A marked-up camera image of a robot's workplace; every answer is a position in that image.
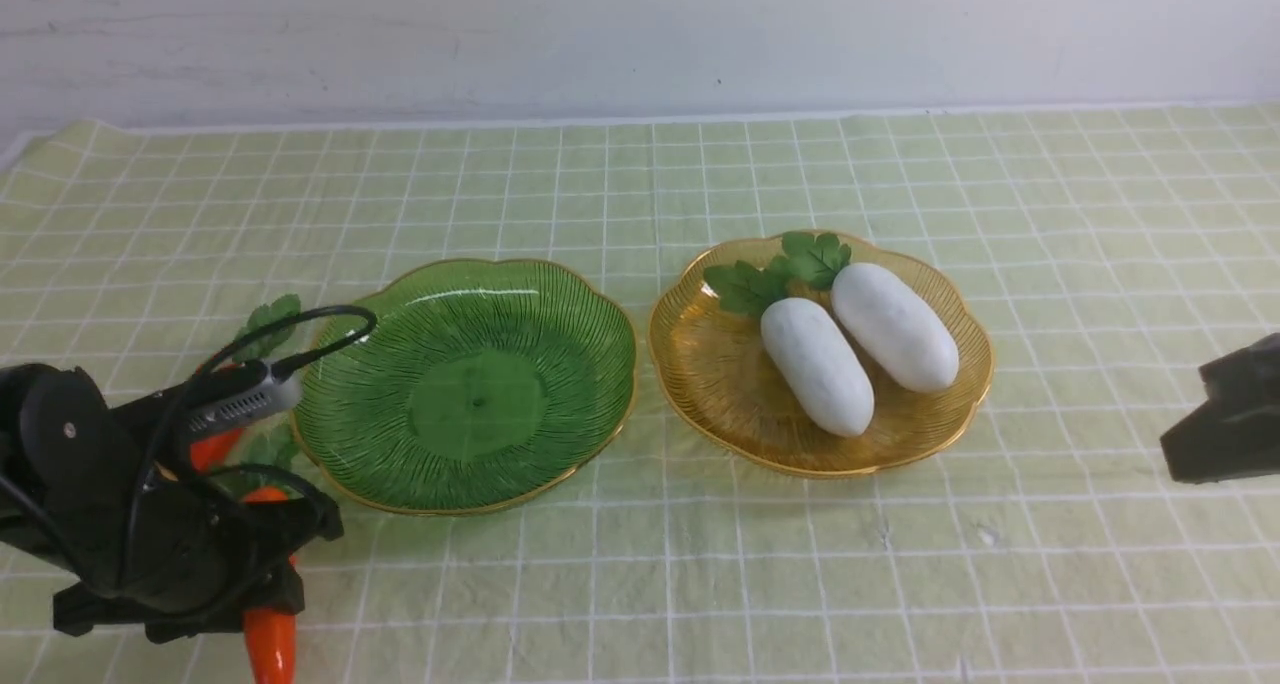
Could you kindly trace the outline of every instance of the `green grid tablecloth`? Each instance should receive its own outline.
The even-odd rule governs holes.
[[[952,450],[854,482],[635,416],[527,506],[344,506],[301,555],[305,684],[1280,681],[1280,480],[1179,487],[1196,365],[1280,328],[1280,106],[517,129],[138,134],[0,177],[0,352],[123,401],[252,306],[442,257],[549,257],[643,328],[712,242],[832,228],[932,261],[998,350]],[[237,637],[49,631],[0,552],[0,679],[248,680]]]

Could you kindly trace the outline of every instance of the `carrot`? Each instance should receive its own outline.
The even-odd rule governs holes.
[[[289,497],[275,487],[262,487],[244,497],[246,502],[283,502]],[[294,557],[289,557],[294,564]],[[270,607],[244,612],[244,648],[253,670],[255,684],[293,684],[297,653],[297,624],[292,614]]]
[[[232,429],[191,444],[191,466],[205,474],[205,471],[221,465],[223,460],[236,448],[236,443],[239,442],[243,433],[243,429]]]

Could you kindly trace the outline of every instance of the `white wall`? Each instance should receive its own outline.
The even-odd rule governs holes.
[[[1265,96],[1277,0],[0,0],[0,133]]]

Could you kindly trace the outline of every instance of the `gold plate rim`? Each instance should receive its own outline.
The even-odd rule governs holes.
[[[504,500],[504,501],[500,501],[500,502],[494,502],[492,505],[485,505],[485,506],[480,506],[480,507],[471,507],[471,509],[449,509],[449,510],[439,510],[439,509],[408,509],[408,507],[387,506],[387,505],[381,505],[379,502],[370,501],[370,500],[367,500],[367,498],[365,498],[365,497],[362,497],[362,496],[360,496],[360,494],[357,494],[357,493],[347,489],[340,483],[338,483],[338,480],[334,479],[332,474],[329,474],[329,470],[325,469],[325,466],[323,464],[320,464],[319,460],[316,460],[315,452],[311,451],[311,447],[307,444],[306,439],[302,437],[301,429],[298,429],[298,415],[297,415],[297,411],[293,410],[293,409],[289,410],[289,429],[292,429],[292,432],[293,432],[293,441],[296,441],[298,443],[298,448],[302,450],[302,453],[306,455],[307,460],[310,460],[311,464],[315,465],[315,468],[320,471],[320,475],[324,478],[325,482],[329,483],[330,487],[333,487],[342,496],[349,498],[351,501],[353,501],[356,503],[367,506],[367,507],[378,510],[378,511],[385,511],[388,514],[403,514],[403,515],[408,515],[408,516],[476,516],[476,515],[481,515],[481,514],[493,514],[493,512],[497,512],[497,511],[503,511],[503,510],[507,510],[507,509],[522,505],[522,503],[525,503],[525,502],[527,502],[527,501],[538,497],[539,494],[544,494],[548,491],[550,491],[552,488],[554,488],[558,484],[563,483],[566,479],[568,479],[573,474],[577,474],[584,466],[589,465],[589,462],[591,460],[594,460],[595,456],[599,456],[599,452],[604,451],[604,447],[609,446],[614,439],[618,438],[618,436],[622,433],[622,428],[626,425],[627,420],[630,420],[631,415],[635,412],[636,402],[639,401],[639,396],[640,396],[640,337],[636,333],[635,322],[631,320],[631,315],[627,314],[627,310],[622,305],[620,305],[617,301],[614,301],[613,297],[611,297],[611,296],[605,295],[604,292],[596,289],[594,286],[591,286],[590,282],[586,281],[585,277],[582,277],[577,272],[573,272],[568,266],[564,266],[563,264],[558,264],[557,261],[550,261],[549,259],[530,259],[530,257],[522,257],[522,259],[479,259],[479,257],[460,256],[460,257],[453,257],[453,259],[442,259],[439,261],[431,261],[431,263],[424,264],[421,266],[415,266],[413,269],[410,269],[406,273],[401,274],[399,277],[397,277],[396,279],[393,279],[390,283],[388,283],[383,288],[378,289],[376,292],[371,292],[370,295],[365,295],[365,296],[360,297],[358,300],[356,300],[352,304],[355,304],[355,305],[358,306],[358,305],[361,305],[364,302],[367,302],[367,301],[370,301],[370,300],[372,300],[375,297],[380,297],[380,296],[385,295],[387,292],[389,292],[392,288],[397,287],[397,284],[399,284],[401,282],[403,282],[403,279],[407,279],[407,278],[417,274],[421,270],[430,269],[431,266],[440,266],[443,264],[457,264],[457,263],[486,264],[486,265],[490,265],[490,266],[502,266],[504,264],[549,264],[549,265],[552,265],[552,266],[554,266],[554,268],[564,272],[566,274],[571,275],[572,278],[576,278],[579,282],[582,283],[582,286],[586,287],[586,289],[589,292],[591,292],[594,296],[600,297],[602,300],[604,300],[605,302],[608,302],[609,305],[612,305],[614,309],[617,309],[618,313],[622,314],[622,318],[626,320],[627,329],[631,332],[631,346],[632,346],[632,350],[635,351],[635,362],[632,362],[632,365],[631,365],[631,400],[627,402],[626,410],[622,411],[622,416],[618,418],[618,424],[617,424],[617,427],[613,428],[613,432],[609,433],[607,437],[604,437],[600,441],[600,443],[596,444],[596,447],[594,450],[591,450],[590,453],[588,453],[585,457],[582,457],[581,461],[579,461],[573,466],[563,470],[562,474],[559,474],[558,476],[556,476],[550,482],[548,482],[548,483],[545,483],[545,484],[543,484],[543,485],[540,485],[538,488],[530,489],[530,491],[525,492],[524,494],[520,494],[520,496],[516,496],[516,497],[512,497],[509,500]],[[323,328],[319,332],[316,332],[315,337],[311,338],[311,348],[316,347],[316,345],[319,343],[321,336],[324,336],[324,329]]]
[[[645,332],[646,332],[645,346],[649,350],[649,360],[653,361],[654,369],[657,370],[655,374],[657,374],[657,379],[658,379],[658,388],[662,389],[662,396],[666,397],[667,403],[671,406],[671,409],[673,411],[676,411],[677,416],[680,416],[681,419],[684,419],[685,423],[689,424],[690,427],[692,427],[694,430],[696,430],[699,434],[701,434],[703,437],[710,439],[712,443],[718,444],[719,447],[723,447],[723,448],[726,448],[726,450],[728,450],[728,451],[731,451],[731,452],[733,452],[733,453],[736,453],[736,455],[739,455],[739,456],[741,456],[741,457],[744,457],[744,459],[746,459],[749,461],[754,461],[755,464],[758,464],[758,465],[760,465],[760,466],[763,466],[765,469],[771,469],[771,470],[777,471],[780,474],[787,474],[787,475],[791,475],[791,476],[800,476],[800,478],[805,478],[805,479],[854,479],[854,478],[859,478],[859,476],[869,476],[872,474],[877,474],[877,473],[887,470],[887,469],[896,469],[899,466],[906,466],[909,464],[914,464],[915,461],[920,461],[923,459],[928,459],[928,457],[931,457],[931,456],[933,456],[933,455],[936,455],[936,453],[946,450],[951,444],[954,444],[957,439],[960,439],[960,437],[963,437],[965,434],[965,432],[969,430],[969,425],[973,424],[974,418],[978,415],[978,410],[982,407],[982,402],[986,401],[987,395],[991,393],[991,384],[992,384],[992,380],[996,378],[996,350],[995,350],[995,347],[991,343],[991,334],[987,333],[987,329],[982,325],[982,322],[978,322],[978,318],[973,315],[973,310],[969,309],[969,304],[964,300],[963,296],[960,296],[960,288],[957,288],[955,286],[955,282],[952,282],[950,277],[947,277],[942,270],[938,270],[938,268],[933,266],[932,264],[929,264],[929,263],[927,263],[927,261],[924,261],[922,259],[918,259],[915,256],[911,256],[909,254],[901,254],[901,252],[897,252],[897,251],[893,251],[893,250],[887,250],[887,248],[883,248],[883,247],[878,247],[878,246],[873,245],[872,242],[869,242],[869,241],[867,241],[867,240],[864,240],[861,237],[858,237],[858,236],[854,236],[854,234],[847,234],[847,233],[844,233],[844,232],[836,232],[836,231],[832,231],[832,229],[795,229],[795,231],[808,232],[808,233],[813,233],[813,234],[831,232],[831,233],[836,234],[837,237],[840,237],[841,240],[851,241],[851,242],[856,243],[860,247],[864,247],[864,248],[868,248],[868,250],[873,250],[873,251],[881,252],[883,255],[896,256],[896,257],[906,259],[909,261],[914,261],[915,264],[919,264],[920,266],[924,266],[925,269],[933,270],[936,274],[938,274],[938,277],[942,278],[943,282],[946,282],[946,284],[951,289],[951,292],[955,293],[956,298],[960,300],[960,306],[961,306],[961,309],[964,311],[964,316],[966,316],[970,322],[973,322],[974,325],[977,327],[978,332],[982,334],[982,341],[983,341],[984,346],[987,347],[987,352],[988,352],[989,360],[991,360],[991,364],[988,365],[986,375],[984,375],[984,379],[983,379],[982,391],[978,393],[977,397],[974,397],[973,402],[969,405],[969,412],[965,416],[964,421],[960,424],[960,427],[956,428],[956,430],[950,437],[947,437],[945,441],[942,441],[937,446],[931,447],[931,448],[928,448],[928,450],[925,450],[923,452],[915,453],[913,456],[902,457],[901,460],[892,461],[891,464],[877,464],[877,465],[872,465],[872,466],[864,466],[864,468],[859,468],[859,469],[845,469],[845,470],[817,470],[817,469],[801,469],[801,468],[796,468],[796,466],[788,466],[788,465],[785,465],[785,464],[778,464],[778,462],[776,462],[773,460],[769,460],[767,457],[751,453],[751,452],[741,448],[736,443],[730,442],[728,439],[724,439],[723,437],[719,437],[718,434],[708,430],[704,425],[701,425],[698,421],[695,421],[694,419],[691,419],[691,416],[680,405],[676,403],[676,397],[673,397],[672,393],[671,393],[671,391],[667,388],[667,379],[662,375],[662,370],[663,370],[662,360],[659,360],[658,352],[654,348],[654,337],[653,337],[654,328],[653,328],[653,324],[654,324],[654,319],[658,316],[658,311],[662,307],[663,302],[666,302],[668,297],[675,296],[676,289],[681,287],[681,284],[685,282],[685,279],[690,275],[691,270],[696,269],[698,264],[700,261],[703,261],[704,259],[709,257],[716,251],[718,251],[718,250],[721,250],[723,247],[731,247],[731,246],[735,246],[735,245],[768,243],[768,242],[773,242],[773,241],[778,242],[778,245],[781,247],[782,234],[774,234],[772,237],[744,237],[744,238],[739,238],[739,240],[728,240],[728,241],[724,241],[724,242],[721,242],[718,245],[713,245],[713,246],[708,247],[701,254],[699,254],[698,256],[695,256],[690,261],[690,264],[685,266],[684,270],[681,270],[680,277],[676,279],[676,282],[671,287],[667,287],[667,289],[662,292],[662,296],[659,296],[658,300],[654,302],[653,310],[649,311],[649,320],[648,320],[646,328],[645,328]]]

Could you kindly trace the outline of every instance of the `amber glass plate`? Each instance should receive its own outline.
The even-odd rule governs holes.
[[[876,389],[876,414],[861,437],[837,437],[810,421],[764,352],[759,322],[721,311],[703,283],[703,270],[716,264],[741,259],[764,266],[782,252],[781,237],[723,242],[703,252],[649,320],[649,354],[676,412],[713,442],[785,474],[858,476],[933,455],[969,427],[995,373],[991,339],[942,273],[856,237],[840,238],[852,247],[854,261],[879,264],[920,295],[960,348],[955,384],[920,395],[897,386],[854,345]],[[804,287],[792,293],[831,310],[826,293]]]
[[[626,313],[550,261],[451,260],[358,302],[366,339],[302,379],[298,441],[344,493],[401,514],[481,514],[556,485],[636,397]],[[353,327],[337,318],[316,346]]]

